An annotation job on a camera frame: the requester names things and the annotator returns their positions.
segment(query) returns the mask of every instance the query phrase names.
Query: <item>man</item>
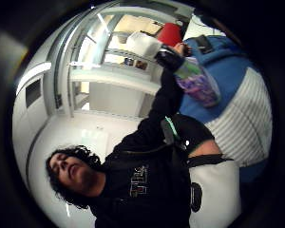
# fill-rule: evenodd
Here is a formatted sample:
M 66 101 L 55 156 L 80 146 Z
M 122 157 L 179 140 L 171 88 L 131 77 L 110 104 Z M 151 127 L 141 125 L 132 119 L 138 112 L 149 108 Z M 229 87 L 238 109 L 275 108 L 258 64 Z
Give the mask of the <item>man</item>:
M 89 206 L 97 228 L 228 225 L 239 213 L 237 166 L 221 156 L 202 123 L 176 114 L 181 96 L 165 70 L 148 118 L 104 164 L 81 145 L 54 151 L 46 164 L 56 194 L 79 208 Z

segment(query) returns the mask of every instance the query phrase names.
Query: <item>man's hand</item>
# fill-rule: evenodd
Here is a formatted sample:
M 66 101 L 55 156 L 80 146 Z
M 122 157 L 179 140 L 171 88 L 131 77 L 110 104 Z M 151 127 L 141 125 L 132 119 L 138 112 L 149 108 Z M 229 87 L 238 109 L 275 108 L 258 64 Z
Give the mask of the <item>man's hand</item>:
M 221 154 L 219 146 L 214 140 L 202 142 L 195 150 L 189 153 L 188 158 L 197 157 L 200 155 Z
M 188 57 L 188 56 L 191 56 L 192 54 L 191 47 L 185 43 L 177 43 L 175 44 L 173 49 L 183 57 Z

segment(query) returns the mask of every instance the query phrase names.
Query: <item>plastic bottle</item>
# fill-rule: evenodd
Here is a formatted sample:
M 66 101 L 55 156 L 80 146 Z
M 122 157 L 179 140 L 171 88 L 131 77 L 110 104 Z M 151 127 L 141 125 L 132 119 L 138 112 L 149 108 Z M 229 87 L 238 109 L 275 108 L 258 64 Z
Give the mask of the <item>plastic bottle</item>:
M 184 58 L 171 47 L 162 45 L 155 59 L 162 67 L 172 71 L 184 92 L 204 107 L 219 103 L 220 94 L 217 82 L 199 65 L 196 58 Z

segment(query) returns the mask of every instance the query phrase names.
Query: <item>window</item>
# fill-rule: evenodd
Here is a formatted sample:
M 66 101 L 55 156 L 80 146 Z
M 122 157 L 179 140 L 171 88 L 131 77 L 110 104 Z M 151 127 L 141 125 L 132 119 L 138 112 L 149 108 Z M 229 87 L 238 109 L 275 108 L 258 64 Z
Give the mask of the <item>window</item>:
M 41 97 L 40 81 L 39 79 L 26 87 L 27 107 Z

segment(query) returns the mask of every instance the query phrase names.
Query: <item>white wall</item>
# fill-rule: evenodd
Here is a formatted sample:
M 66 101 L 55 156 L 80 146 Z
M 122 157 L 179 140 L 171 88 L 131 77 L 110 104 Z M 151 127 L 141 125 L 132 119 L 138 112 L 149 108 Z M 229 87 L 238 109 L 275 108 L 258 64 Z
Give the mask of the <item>white wall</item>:
M 40 78 L 41 76 L 29 81 L 27 86 Z M 12 142 L 20 174 L 25 184 L 27 184 L 26 163 L 31 143 L 48 118 L 42 95 L 41 91 L 41 97 L 27 108 L 26 90 L 24 87 L 16 97 L 13 108 Z
M 84 144 L 104 161 L 114 145 L 137 128 L 139 121 L 94 112 L 75 113 L 74 118 L 64 115 L 51 118 L 34 146 L 29 161 L 29 183 L 37 203 L 57 226 L 93 227 L 95 218 L 89 210 L 66 206 L 55 198 L 45 170 L 47 156 L 60 146 Z

